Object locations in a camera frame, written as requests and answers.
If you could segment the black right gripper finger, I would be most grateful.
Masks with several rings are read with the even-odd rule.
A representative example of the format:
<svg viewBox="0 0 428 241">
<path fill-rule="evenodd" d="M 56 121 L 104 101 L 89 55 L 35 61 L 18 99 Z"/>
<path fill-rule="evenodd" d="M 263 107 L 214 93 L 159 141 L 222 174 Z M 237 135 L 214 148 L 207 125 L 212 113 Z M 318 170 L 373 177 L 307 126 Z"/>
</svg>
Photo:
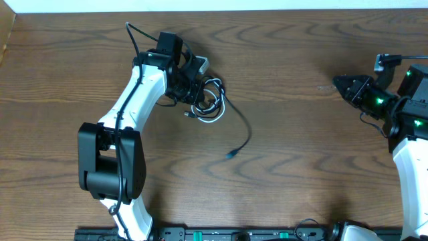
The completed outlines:
<svg viewBox="0 0 428 241">
<path fill-rule="evenodd" d="M 333 85 L 335 85 L 337 91 L 341 97 L 349 103 L 351 106 L 356 107 L 354 97 L 356 96 L 356 87 L 354 80 L 333 80 Z"/>
<path fill-rule="evenodd" d="M 371 79 L 369 75 L 340 75 L 335 76 L 332 79 L 332 83 L 335 86 L 349 86 L 353 85 L 354 81 L 356 82 L 365 82 L 367 79 Z"/>
</svg>

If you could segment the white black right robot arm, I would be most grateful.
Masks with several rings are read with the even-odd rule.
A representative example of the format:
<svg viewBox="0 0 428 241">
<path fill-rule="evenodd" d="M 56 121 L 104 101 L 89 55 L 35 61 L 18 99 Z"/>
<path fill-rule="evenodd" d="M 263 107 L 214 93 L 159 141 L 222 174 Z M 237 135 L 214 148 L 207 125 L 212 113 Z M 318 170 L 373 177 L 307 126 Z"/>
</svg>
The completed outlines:
<svg viewBox="0 0 428 241">
<path fill-rule="evenodd" d="M 335 76 L 341 97 L 362 114 L 382 120 L 379 131 L 399 173 L 403 205 L 402 240 L 427 239 L 427 67 L 409 66 L 397 91 L 391 79 Z"/>
</svg>

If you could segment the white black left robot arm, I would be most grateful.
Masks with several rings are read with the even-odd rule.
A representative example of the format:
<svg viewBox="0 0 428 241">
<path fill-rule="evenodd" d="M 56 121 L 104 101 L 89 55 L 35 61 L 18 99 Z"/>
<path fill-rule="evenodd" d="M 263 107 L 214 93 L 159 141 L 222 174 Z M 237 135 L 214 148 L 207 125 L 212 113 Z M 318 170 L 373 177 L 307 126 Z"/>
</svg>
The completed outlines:
<svg viewBox="0 0 428 241">
<path fill-rule="evenodd" d="M 160 33 L 156 48 L 133 59 L 130 81 L 114 106 L 97 123 L 78 131 L 78 180 L 113 215 L 118 234 L 127 240 L 147 240 L 153 219 L 142 198 L 146 162 L 141 134 L 161 96 L 174 102 L 203 102 L 197 79 L 208 68 L 207 58 L 183 50 L 175 33 Z"/>
</svg>

